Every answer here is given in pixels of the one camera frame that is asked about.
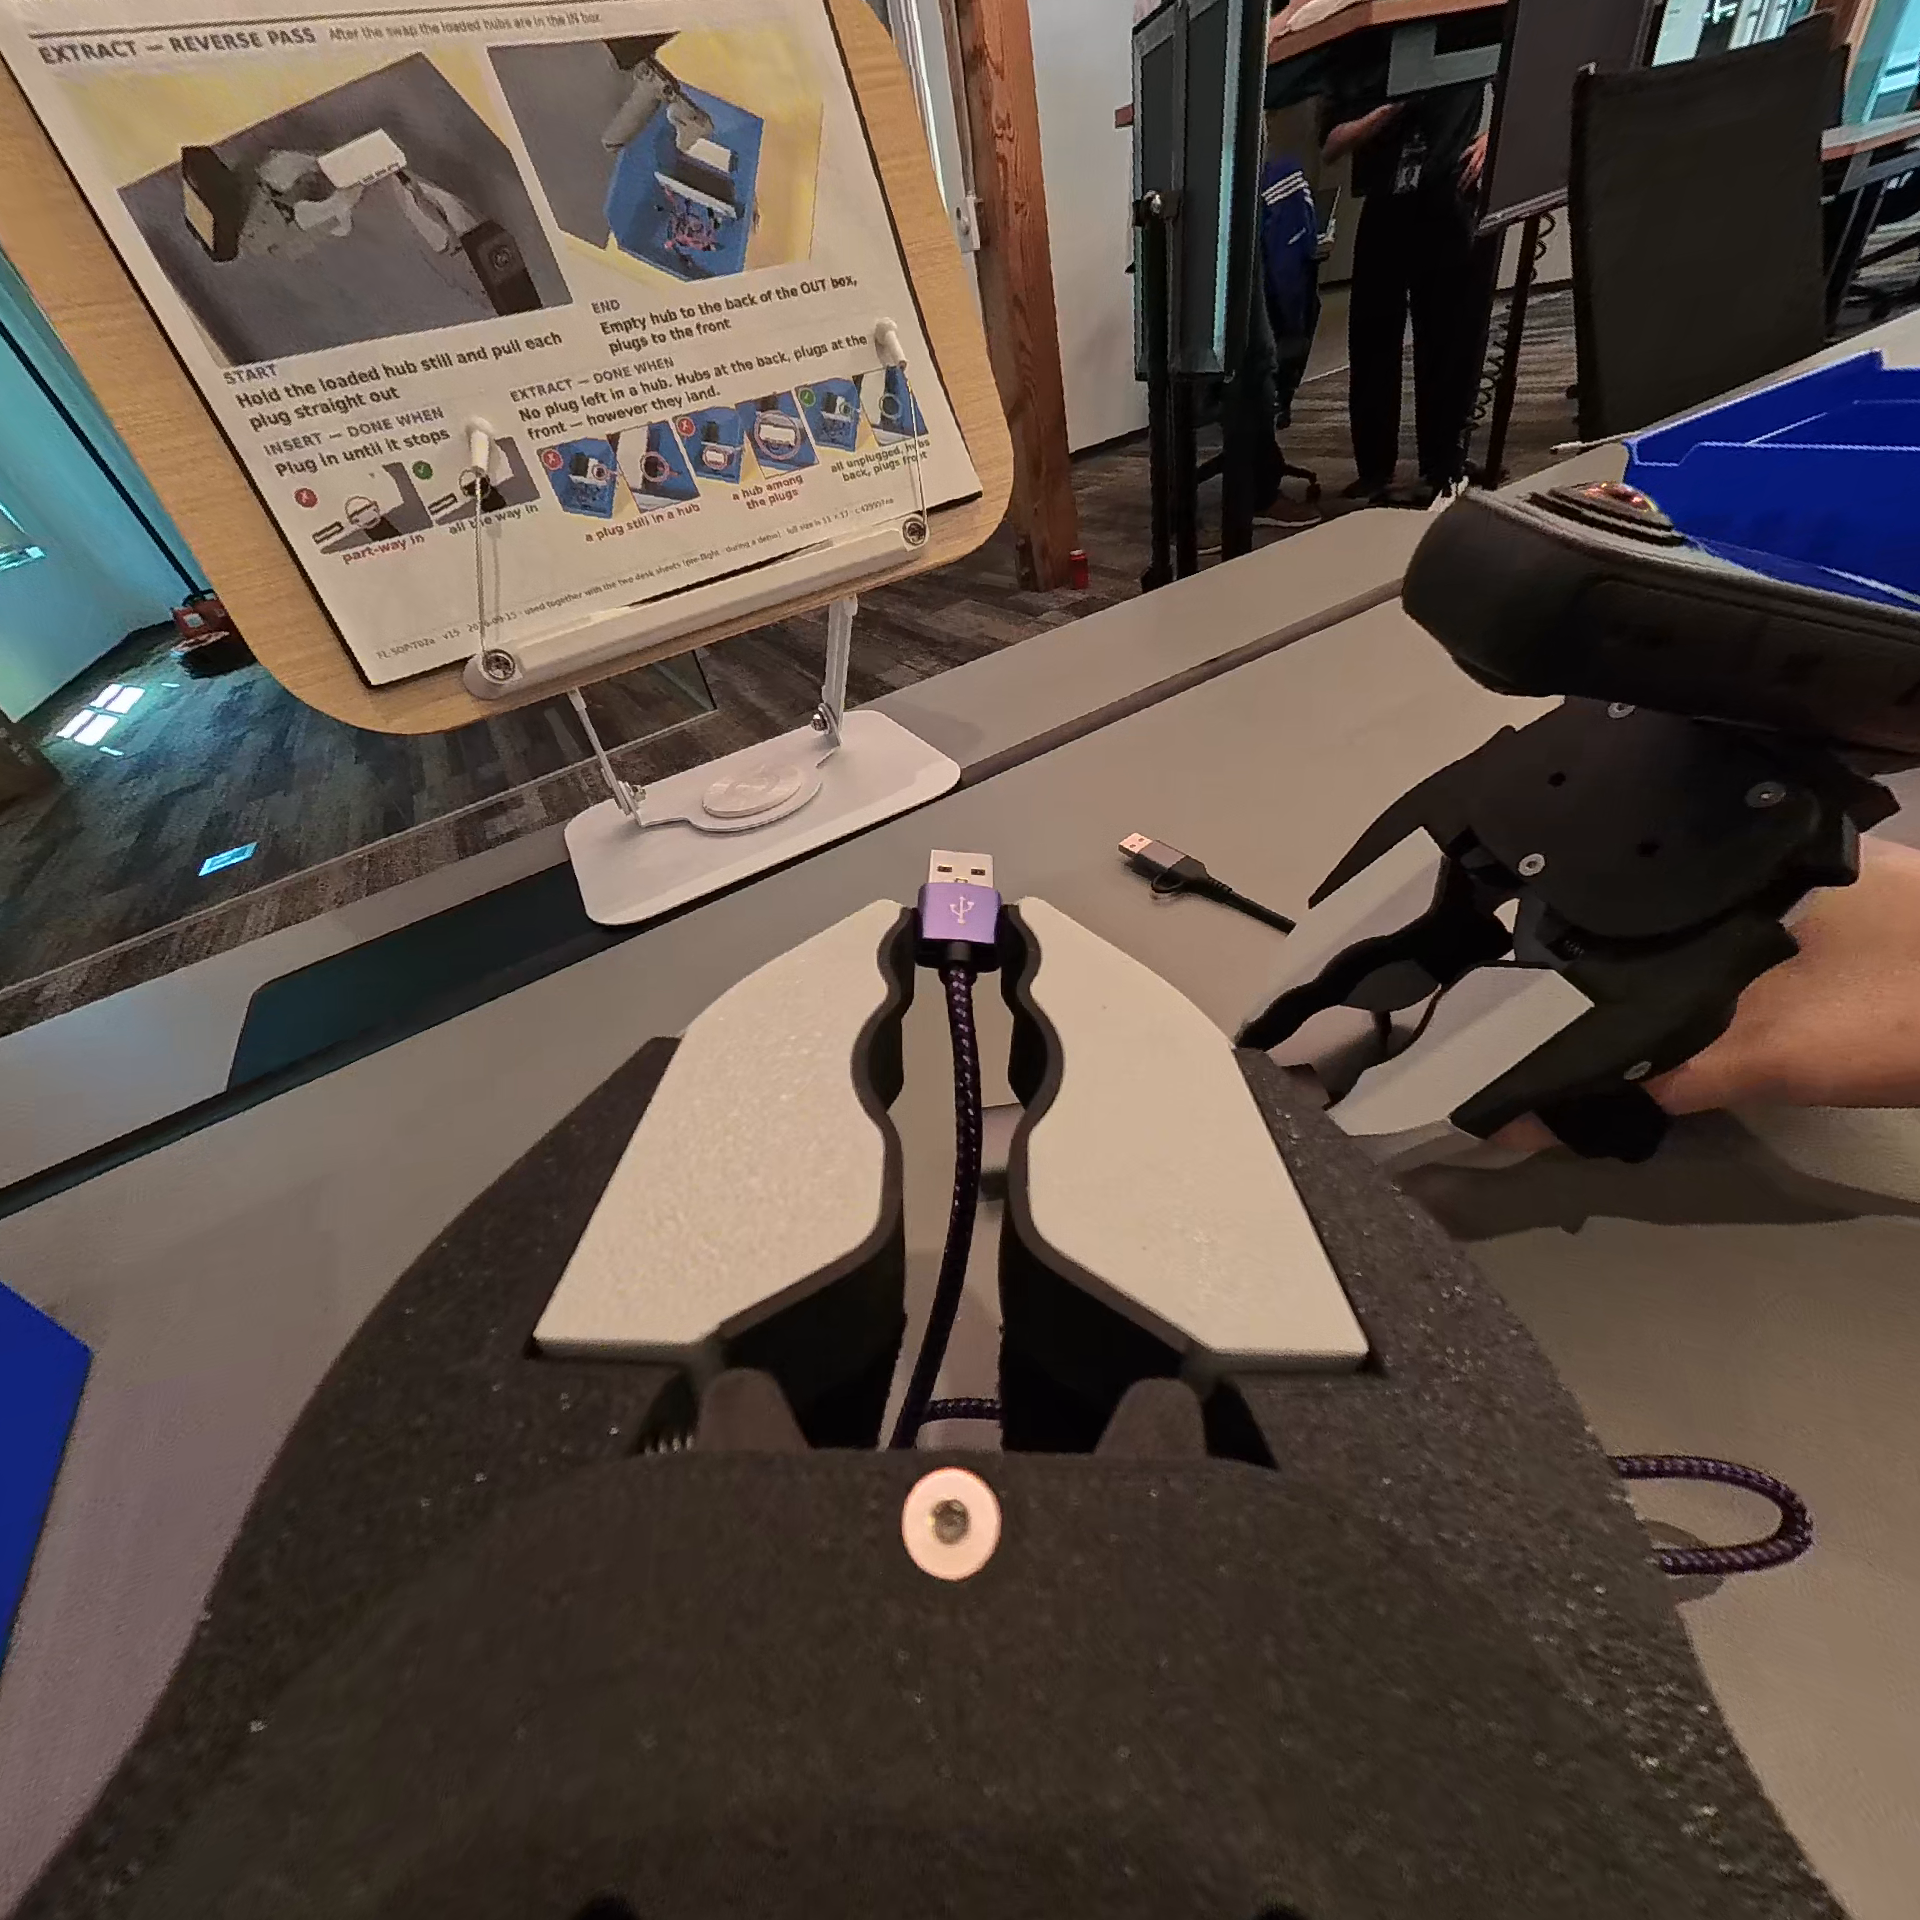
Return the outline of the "grey usb hub with cable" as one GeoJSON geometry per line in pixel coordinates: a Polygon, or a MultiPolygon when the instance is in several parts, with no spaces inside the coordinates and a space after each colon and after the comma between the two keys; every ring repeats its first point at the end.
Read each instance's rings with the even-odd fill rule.
{"type": "Polygon", "coordinates": [[[1128,870],[1147,882],[1155,897],[1205,897],[1283,934],[1296,927],[1294,919],[1231,886],[1195,855],[1183,852],[1151,834],[1125,834],[1118,852],[1128,870]]]}

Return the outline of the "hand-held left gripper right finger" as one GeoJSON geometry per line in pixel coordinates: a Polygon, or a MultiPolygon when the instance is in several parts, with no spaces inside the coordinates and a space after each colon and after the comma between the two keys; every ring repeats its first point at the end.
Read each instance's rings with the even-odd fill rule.
{"type": "Polygon", "coordinates": [[[1227,1036],[1053,903],[1002,929],[1015,1252],[1193,1375],[1361,1368],[1367,1335],[1227,1036]]]}

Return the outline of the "wooden pillar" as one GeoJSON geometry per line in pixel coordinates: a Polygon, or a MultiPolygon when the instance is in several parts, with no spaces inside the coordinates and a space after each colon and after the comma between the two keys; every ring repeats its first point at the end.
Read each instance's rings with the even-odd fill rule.
{"type": "Polygon", "coordinates": [[[1030,5],[959,2],[953,21],[982,220],[977,280],[1015,450],[1015,554],[1027,588],[1064,589],[1081,541],[1030,5]]]}

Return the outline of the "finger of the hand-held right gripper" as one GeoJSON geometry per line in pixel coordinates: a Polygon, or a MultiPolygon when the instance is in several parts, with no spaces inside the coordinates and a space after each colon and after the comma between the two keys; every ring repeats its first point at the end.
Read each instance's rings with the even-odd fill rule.
{"type": "Polygon", "coordinates": [[[1496,880],[1514,880],[1523,896],[1539,894],[1547,910],[1563,910],[1555,882],[1521,874],[1521,866],[1494,855],[1475,826],[1478,818],[1496,816],[1509,784],[1534,780],[1523,772],[1523,757],[1546,746],[1546,729],[1555,729],[1561,713],[1547,709],[1523,727],[1501,727],[1475,751],[1393,799],[1312,892],[1309,906],[1491,910],[1496,880]],[[1515,741],[1530,733],[1542,738],[1518,746],[1515,741]]]}
{"type": "Polygon", "coordinates": [[[1281,970],[1235,1045],[1290,1070],[1389,1065],[1425,1031],[1445,990],[1505,960],[1501,917],[1521,866],[1498,856],[1382,856],[1309,903],[1281,970]]]}

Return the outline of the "black office chair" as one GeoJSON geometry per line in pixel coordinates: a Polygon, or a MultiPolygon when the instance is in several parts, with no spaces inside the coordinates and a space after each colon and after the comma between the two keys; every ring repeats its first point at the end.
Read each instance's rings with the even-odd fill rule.
{"type": "Polygon", "coordinates": [[[1607,440],[1826,342],[1833,25],[1574,81],[1576,432],[1607,440]]]}

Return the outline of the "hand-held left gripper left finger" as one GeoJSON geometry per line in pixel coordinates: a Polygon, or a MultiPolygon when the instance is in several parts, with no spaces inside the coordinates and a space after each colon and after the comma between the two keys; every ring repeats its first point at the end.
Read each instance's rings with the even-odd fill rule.
{"type": "Polygon", "coordinates": [[[890,1105],[914,924],[875,901],[711,1000],[535,1324],[552,1358],[866,1373],[906,1327],[890,1105]]]}

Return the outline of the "black screen on stand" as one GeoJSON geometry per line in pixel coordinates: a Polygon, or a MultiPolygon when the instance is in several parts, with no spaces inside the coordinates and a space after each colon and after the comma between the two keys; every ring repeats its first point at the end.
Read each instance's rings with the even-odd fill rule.
{"type": "Polygon", "coordinates": [[[1619,73],[1645,60],[1651,2],[1514,2],[1496,69],[1491,144],[1480,192],[1480,236],[1494,242],[1481,393],[1480,480],[1505,480],[1505,440],[1521,377],[1521,337],[1546,217],[1568,200],[1574,88],[1586,71],[1619,73]]]}
{"type": "Polygon", "coordinates": [[[1207,400],[1237,377],[1259,287],[1267,2],[1165,2],[1133,29],[1136,374],[1153,591],[1198,570],[1207,400]]]}

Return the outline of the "person's right hand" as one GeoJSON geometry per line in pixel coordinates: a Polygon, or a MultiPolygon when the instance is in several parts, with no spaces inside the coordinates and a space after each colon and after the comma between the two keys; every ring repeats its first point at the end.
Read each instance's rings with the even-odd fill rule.
{"type": "Polygon", "coordinates": [[[1651,1084],[1670,1114],[1917,1109],[1918,852],[1865,839],[1859,878],[1815,894],[1793,938],[1728,1029],[1651,1084]]]}

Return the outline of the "blue plastic bin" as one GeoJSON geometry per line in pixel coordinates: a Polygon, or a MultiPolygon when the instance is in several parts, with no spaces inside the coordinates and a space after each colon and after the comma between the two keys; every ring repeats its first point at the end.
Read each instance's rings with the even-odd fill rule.
{"type": "Polygon", "coordinates": [[[66,1442],[90,1377],[90,1345],[3,1287],[3,1656],[41,1546],[66,1442]]]}
{"type": "Polygon", "coordinates": [[[1728,561],[1918,605],[1918,368],[1881,352],[1640,432],[1623,480],[1728,561]]]}

